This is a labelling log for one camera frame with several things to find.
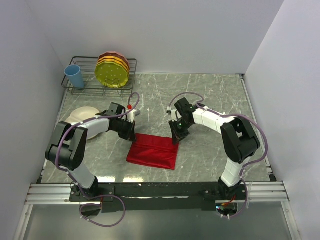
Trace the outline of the red cloth napkin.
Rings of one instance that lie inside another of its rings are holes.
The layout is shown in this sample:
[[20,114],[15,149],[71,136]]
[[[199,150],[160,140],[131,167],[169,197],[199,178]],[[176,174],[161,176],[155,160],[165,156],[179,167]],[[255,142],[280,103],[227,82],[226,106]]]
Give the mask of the red cloth napkin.
[[179,144],[172,138],[137,133],[126,161],[131,164],[174,170]]

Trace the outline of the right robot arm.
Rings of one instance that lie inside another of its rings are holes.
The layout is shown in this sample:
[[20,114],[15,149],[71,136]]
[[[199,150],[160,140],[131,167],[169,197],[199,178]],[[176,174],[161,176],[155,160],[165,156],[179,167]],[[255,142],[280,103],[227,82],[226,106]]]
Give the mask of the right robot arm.
[[221,134],[227,163],[218,179],[217,192],[223,199],[232,198],[241,184],[243,167],[260,148],[250,120],[241,115],[225,116],[201,103],[192,105],[185,97],[178,100],[174,107],[167,107],[167,113],[171,115],[169,126],[173,145],[185,139],[193,125],[201,125]]

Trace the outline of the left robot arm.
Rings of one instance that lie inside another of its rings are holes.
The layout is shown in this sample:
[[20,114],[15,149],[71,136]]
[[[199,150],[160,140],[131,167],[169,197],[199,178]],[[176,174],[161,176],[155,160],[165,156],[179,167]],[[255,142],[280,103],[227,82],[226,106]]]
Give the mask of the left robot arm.
[[119,138],[134,142],[135,117],[139,114],[140,110],[134,107],[129,109],[113,102],[109,109],[86,120],[60,121],[51,135],[45,158],[72,179],[86,200],[94,201],[99,195],[99,181],[84,163],[87,140],[112,131]]

